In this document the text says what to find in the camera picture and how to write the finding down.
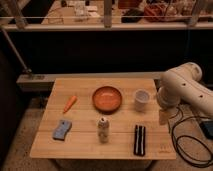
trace floor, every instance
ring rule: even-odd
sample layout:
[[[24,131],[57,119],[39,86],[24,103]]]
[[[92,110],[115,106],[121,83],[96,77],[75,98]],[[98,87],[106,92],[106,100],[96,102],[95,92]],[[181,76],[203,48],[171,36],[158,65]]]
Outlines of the floor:
[[[181,109],[184,115],[191,115],[191,111],[187,105],[182,105]],[[14,141],[7,155],[2,171],[13,170],[29,170],[29,171],[56,171],[55,165],[47,159],[32,159],[29,157],[30,148],[34,140],[36,130],[38,129],[44,108],[39,108],[37,100],[32,99],[28,109],[23,115],[23,119],[17,129]],[[213,149],[213,141],[207,140],[201,133],[195,121],[188,121],[178,128],[177,134],[190,134],[201,139],[205,144],[208,144],[210,149]],[[199,159],[208,159],[206,151],[197,143],[191,140],[181,142],[184,149],[193,154]],[[178,155],[176,160],[170,161],[154,161],[148,167],[147,161],[98,161],[98,160],[57,160],[63,167],[60,170],[73,171],[139,171],[147,170],[158,171],[197,171],[199,168],[192,167],[184,162]],[[204,168],[202,171],[213,171],[213,166]]]

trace toy carrot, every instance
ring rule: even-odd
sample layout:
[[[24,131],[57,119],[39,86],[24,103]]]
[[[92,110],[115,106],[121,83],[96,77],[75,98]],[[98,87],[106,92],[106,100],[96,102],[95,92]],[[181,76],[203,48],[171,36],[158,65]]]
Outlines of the toy carrot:
[[[77,96],[71,96],[64,107],[63,113],[66,113],[76,101],[77,101]]]

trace salt shaker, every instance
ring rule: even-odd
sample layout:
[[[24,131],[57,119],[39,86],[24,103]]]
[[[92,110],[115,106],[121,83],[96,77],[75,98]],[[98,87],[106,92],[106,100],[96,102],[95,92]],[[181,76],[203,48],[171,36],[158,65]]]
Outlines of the salt shaker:
[[[109,121],[106,117],[102,117],[98,122],[98,137],[101,143],[108,142]]]

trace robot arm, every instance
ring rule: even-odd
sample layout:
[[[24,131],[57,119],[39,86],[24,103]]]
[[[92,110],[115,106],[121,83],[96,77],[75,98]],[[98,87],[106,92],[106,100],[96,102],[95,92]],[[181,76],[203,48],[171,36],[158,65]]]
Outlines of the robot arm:
[[[183,99],[213,118],[213,91],[198,83],[201,77],[201,68],[191,62],[167,70],[157,93],[158,104],[167,109],[176,107]]]

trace white cup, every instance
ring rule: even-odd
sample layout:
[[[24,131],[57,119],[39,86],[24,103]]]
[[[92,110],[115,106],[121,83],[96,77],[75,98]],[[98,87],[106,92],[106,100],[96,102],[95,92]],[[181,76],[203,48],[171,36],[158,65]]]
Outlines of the white cup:
[[[144,111],[145,105],[148,103],[150,95],[143,89],[138,89],[134,93],[134,105],[135,110],[142,112]]]

